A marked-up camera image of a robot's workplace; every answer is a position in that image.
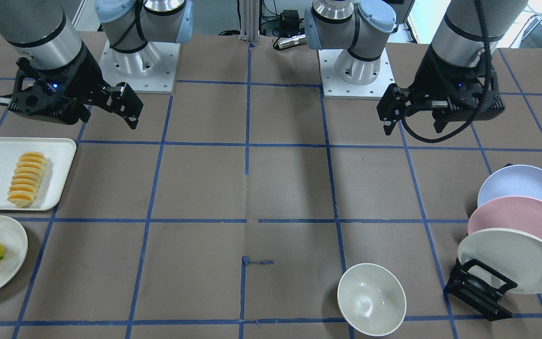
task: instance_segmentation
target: white bowl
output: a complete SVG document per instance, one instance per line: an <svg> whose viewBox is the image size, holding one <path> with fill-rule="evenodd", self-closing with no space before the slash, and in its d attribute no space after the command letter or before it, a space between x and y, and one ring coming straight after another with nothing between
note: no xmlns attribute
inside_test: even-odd
<svg viewBox="0 0 542 339"><path fill-rule="evenodd" d="M542 201L542 169L511 165L491 174L480 187L478 207L492 199L521 195Z"/></svg>
<svg viewBox="0 0 542 339"><path fill-rule="evenodd" d="M407 299L399 280L389 270L376 264L358 264L340 279L338 307L355 330L381 337L403 323Z"/></svg>

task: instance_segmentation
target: brown table surface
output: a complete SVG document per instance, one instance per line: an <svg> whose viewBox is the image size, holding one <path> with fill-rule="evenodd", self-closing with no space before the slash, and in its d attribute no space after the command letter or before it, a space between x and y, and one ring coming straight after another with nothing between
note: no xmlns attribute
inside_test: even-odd
<svg viewBox="0 0 542 339"><path fill-rule="evenodd" d="M81 35L99 58L105 35ZM387 46L398 84L426 48ZM16 59L0 37L0 95ZM78 145L58 206L0 212L29 238L0 338L352 338L337 284L373 262L407 296L390 338L542 339L542 295L506 294L515 318L490 323L442 291L490 172L542 168L542 49L501 49L494 66L505 112L434 145L385 137L375 102L323 99L316 52L266 38L194 36L174 94L140 95L134 131L99 109L66 126L0 106L0 137ZM409 124L435 135L427 113Z"/></svg>

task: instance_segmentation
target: metal pole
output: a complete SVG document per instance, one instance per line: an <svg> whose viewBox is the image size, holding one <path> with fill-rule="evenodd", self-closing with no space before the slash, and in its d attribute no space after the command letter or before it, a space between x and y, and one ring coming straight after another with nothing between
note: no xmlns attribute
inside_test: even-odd
<svg viewBox="0 0 542 339"><path fill-rule="evenodd" d="M239 0L239 14L241 15L239 38L243 41L258 43L259 0Z"/></svg>

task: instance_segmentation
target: pink plate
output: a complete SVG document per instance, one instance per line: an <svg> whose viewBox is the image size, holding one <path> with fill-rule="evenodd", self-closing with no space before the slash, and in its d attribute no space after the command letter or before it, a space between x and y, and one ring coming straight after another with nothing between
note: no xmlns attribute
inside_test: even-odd
<svg viewBox="0 0 542 339"><path fill-rule="evenodd" d="M542 239L542 201L529 197L501 197L480 206L470 217L467 233L506 228Z"/></svg>

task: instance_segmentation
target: blue rubber cover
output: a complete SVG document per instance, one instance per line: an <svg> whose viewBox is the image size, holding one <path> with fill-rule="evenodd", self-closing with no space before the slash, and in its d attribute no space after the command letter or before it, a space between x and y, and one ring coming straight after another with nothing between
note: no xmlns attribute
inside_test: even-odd
<svg viewBox="0 0 542 339"><path fill-rule="evenodd" d="M95 2L95 12L97 19L102 24L112 22L125 15L136 0L97 0Z"/></svg>
<svg viewBox="0 0 542 339"><path fill-rule="evenodd" d="M177 33L176 43L188 43L191 40L191 32L194 28L192 13L193 2L191 0L187 0L187 3L185 4L185 10L183 11L181 26L179 27L179 33Z"/></svg>
<svg viewBox="0 0 542 339"><path fill-rule="evenodd" d="M307 36L307 46L310 49L323 49L310 8L305 9L305 36Z"/></svg>
<svg viewBox="0 0 542 339"><path fill-rule="evenodd" d="M396 23L396 13L389 4L382 0L362 0L359 13L365 21L384 33L392 33Z"/></svg>

